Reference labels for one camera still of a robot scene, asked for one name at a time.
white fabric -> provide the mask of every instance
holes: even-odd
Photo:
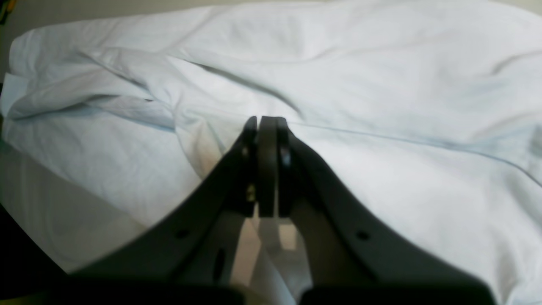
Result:
[[[152,225],[249,116],[283,116],[388,225],[483,279],[499,303],[535,304],[541,50],[540,17],[486,1],[244,4],[62,24],[14,41],[3,138]]]
[[[73,272],[147,229],[0,142],[0,202],[59,267]]]

screw hole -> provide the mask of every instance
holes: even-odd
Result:
[[[179,231],[175,234],[175,238],[177,238],[177,239],[183,239],[183,238],[187,237],[188,234],[190,234],[190,231],[188,231],[188,230],[179,230]]]
[[[367,232],[364,232],[364,231],[358,231],[356,236],[361,240],[369,240],[369,234]]]

black mount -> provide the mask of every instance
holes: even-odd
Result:
[[[260,217],[275,211],[290,217],[304,238],[314,287],[301,304],[493,304],[483,282],[372,215],[280,117],[263,117],[259,130],[250,118],[183,204],[137,240],[67,277],[49,302],[243,304],[228,284],[241,227],[254,214],[247,191],[254,187]]]

black plastic bracket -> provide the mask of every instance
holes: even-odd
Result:
[[[241,227],[254,214],[247,194],[254,186],[260,216],[290,217],[304,238],[314,288],[302,304],[493,304],[483,282],[387,227],[284,118],[270,117],[259,130],[249,119],[215,169],[162,222],[66,285],[94,285],[95,297],[131,287],[138,300],[161,291],[185,303],[217,289],[222,304],[241,304],[228,283]]]

